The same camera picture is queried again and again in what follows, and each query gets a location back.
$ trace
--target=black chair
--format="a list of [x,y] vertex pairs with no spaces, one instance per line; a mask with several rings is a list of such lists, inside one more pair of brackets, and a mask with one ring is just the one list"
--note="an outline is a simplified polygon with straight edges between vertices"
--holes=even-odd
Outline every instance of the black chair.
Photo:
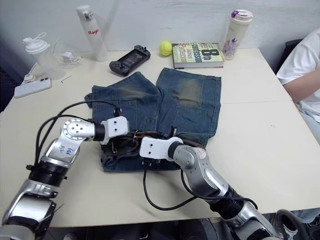
[[276,69],[277,73],[279,71],[279,69],[281,68],[282,64],[284,64],[285,60],[287,59],[287,57],[290,55],[290,53],[292,52],[292,50],[298,45],[298,43],[300,43],[302,41],[302,39],[297,39],[297,40],[292,40],[292,41],[287,41],[285,43],[285,49],[283,51],[282,57],[280,59],[280,62],[278,64],[278,67]]

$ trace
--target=bottle cap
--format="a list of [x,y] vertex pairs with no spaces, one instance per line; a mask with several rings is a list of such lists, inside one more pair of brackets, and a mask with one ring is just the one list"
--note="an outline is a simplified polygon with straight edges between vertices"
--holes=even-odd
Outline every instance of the bottle cap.
[[23,39],[26,52],[29,54],[38,54],[49,48],[50,44],[41,40],[41,38],[44,38],[46,35],[46,32],[42,32],[35,38],[26,37]]
[[248,24],[252,21],[254,15],[252,12],[244,9],[237,9],[231,13],[232,20],[241,24]]
[[89,5],[78,6],[76,8],[76,12],[78,13],[79,18],[82,21],[90,21],[90,20],[95,18],[93,12],[91,11],[91,8],[89,7]]

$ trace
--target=person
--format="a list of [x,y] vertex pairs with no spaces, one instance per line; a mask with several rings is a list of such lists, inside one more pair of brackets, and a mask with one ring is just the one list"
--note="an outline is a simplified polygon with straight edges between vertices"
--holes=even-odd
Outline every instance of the person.
[[[293,49],[276,76],[320,143],[320,28]],[[293,213],[307,224],[320,214],[320,208]]]

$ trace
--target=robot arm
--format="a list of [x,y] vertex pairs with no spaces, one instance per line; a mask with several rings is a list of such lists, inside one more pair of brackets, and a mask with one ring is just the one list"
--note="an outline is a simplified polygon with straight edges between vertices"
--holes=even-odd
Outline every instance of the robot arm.
[[[168,140],[144,137],[140,155],[177,163],[186,174],[192,192],[207,197],[205,201],[210,209],[221,215],[234,239],[277,239],[274,227],[252,204],[234,200],[241,196],[215,171],[204,149],[184,145],[178,137]],[[212,200],[210,197],[226,198]]]
[[53,200],[63,179],[75,162],[83,141],[107,144],[110,138],[126,135],[129,123],[123,116],[101,123],[70,119],[63,123],[55,139],[31,171],[4,213],[0,237],[14,240],[34,240],[45,234],[56,209]]

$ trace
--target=white table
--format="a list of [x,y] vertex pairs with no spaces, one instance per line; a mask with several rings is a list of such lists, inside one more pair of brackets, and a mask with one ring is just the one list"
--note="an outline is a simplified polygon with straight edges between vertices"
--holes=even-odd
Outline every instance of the white table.
[[[116,60],[125,52],[110,52]],[[62,108],[83,101],[93,85],[108,86],[122,79],[112,74],[109,61],[96,62],[91,55],[79,66],[66,71],[51,89],[12,99],[0,115],[0,215],[22,182],[28,177],[27,164],[35,156],[39,126]],[[172,58],[152,52],[141,71],[156,83],[163,67],[172,68]],[[190,73],[222,77],[221,110],[216,135],[207,145],[214,168],[236,189],[253,199],[262,213],[278,209],[320,207],[320,146],[298,113],[289,95],[258,49],[240,49],[224,68],[189,69]],[[91,117],[86,105],[68,111]],[[59,120],[46,146],[60,132]],[[76,163],[67,173],[58,194],[52,227],[97,226],[169,221],[217,216],[202,200],[174,211],[160,211],[148,204],[142,186],[143,174],[104,172],[97,142],[81,145]],[[148,174],[151,199],[169,207],[189,198],[180,172]]]

